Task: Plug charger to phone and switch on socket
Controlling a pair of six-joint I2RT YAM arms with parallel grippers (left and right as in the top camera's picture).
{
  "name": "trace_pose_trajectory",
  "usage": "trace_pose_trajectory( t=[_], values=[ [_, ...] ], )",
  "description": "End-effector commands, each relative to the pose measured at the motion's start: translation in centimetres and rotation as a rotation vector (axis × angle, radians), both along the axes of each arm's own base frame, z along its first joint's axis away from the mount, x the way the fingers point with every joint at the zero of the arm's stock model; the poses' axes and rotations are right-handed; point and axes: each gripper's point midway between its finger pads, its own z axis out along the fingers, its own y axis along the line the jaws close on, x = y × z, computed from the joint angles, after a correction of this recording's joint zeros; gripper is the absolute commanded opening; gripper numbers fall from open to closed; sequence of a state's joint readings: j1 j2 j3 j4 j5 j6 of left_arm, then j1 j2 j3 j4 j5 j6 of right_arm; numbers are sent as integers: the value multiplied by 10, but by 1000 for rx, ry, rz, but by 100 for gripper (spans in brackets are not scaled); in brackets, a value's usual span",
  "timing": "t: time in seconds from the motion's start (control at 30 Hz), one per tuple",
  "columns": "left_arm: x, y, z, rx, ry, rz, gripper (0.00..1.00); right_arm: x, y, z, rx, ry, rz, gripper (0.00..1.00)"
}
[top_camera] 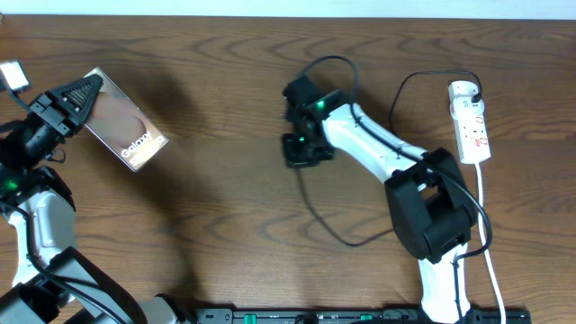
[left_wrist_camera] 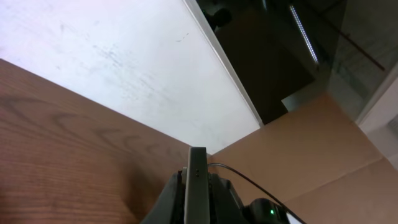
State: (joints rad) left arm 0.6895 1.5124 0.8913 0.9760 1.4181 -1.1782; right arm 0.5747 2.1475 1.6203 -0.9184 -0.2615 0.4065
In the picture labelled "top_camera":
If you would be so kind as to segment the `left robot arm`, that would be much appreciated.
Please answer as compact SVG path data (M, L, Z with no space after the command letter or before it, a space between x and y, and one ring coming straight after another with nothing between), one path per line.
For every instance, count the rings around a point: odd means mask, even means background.
M50 323L79 301L72 323L192 323L174 300L136 301L76 248L76 206L52 160L59 145L87 123L109 83L102 73L53 88L26 105L23 120L1 132L1 214L15 228L18 266L1 298L3 323Z

